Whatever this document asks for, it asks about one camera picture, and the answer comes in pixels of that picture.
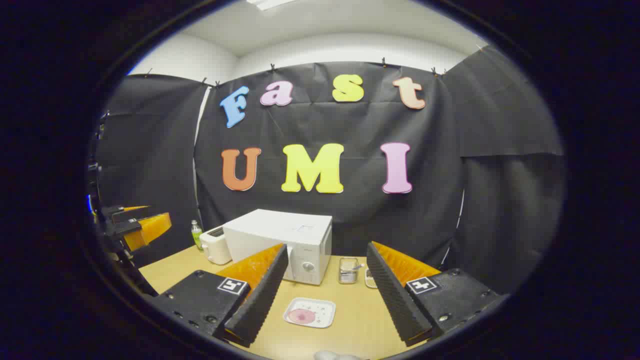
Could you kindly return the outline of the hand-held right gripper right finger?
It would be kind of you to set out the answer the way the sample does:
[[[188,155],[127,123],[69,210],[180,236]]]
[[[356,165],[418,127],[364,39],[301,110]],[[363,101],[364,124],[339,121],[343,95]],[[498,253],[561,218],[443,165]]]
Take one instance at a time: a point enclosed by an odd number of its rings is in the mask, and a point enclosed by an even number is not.
[[[407,346],[466,326],[506,297],[460,268],[439,271],[375,241],[366,248],[366,262]]]

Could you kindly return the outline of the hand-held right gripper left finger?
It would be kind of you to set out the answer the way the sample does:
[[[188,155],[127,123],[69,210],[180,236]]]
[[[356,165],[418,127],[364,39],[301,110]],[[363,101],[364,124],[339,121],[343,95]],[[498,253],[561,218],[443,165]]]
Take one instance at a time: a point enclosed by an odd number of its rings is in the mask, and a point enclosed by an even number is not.
[[[217,273],[197,269],[150,297],[150,303],[199,337],[249,347],[265,323],[288,265],[286,244],[275,244]]]

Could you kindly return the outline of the white microwave oven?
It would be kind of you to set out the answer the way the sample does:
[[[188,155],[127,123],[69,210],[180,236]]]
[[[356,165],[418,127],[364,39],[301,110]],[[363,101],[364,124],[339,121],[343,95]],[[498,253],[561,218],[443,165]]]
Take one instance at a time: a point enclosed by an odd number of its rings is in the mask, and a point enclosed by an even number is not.
[[[286,246],[285,280],[318,286],[332,255],[333,218],[256,209],[222,225],[233,262],[278,244]]]

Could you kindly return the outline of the pink food slice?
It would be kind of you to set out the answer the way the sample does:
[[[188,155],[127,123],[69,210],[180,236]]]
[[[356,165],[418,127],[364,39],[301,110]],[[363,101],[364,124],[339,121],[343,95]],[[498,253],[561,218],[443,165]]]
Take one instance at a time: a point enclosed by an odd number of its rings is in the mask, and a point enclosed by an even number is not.
[[[316,313],[310,309],[293,309],[288,312],[286,319],[293,324],[306,326],[316,320]]]

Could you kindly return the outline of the white toaster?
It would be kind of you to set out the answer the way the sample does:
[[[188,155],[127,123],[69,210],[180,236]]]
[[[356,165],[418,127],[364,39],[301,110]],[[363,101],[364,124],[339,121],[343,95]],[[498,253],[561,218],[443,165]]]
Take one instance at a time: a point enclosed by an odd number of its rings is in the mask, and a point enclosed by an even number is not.
[[[202,232],[199,243],[206,259],[212,264],[225,265],[233,260],[222,225]]]

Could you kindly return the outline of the white square plate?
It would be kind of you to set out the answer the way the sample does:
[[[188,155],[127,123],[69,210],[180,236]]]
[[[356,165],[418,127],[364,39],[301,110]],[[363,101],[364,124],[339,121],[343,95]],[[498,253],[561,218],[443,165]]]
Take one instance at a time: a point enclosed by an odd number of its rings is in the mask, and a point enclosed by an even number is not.
[[[287,314],[294,309],[309,309],[315,313],[315,321],[308,325],[298,325],[288,321]],[[314,329],[326,329],[333,324],[336,314],[336,304],[333,301],[317,300],[307,297],[295,297],[293,298],[286,310],[283,313],[283,320],[293,325],[314,328]]]

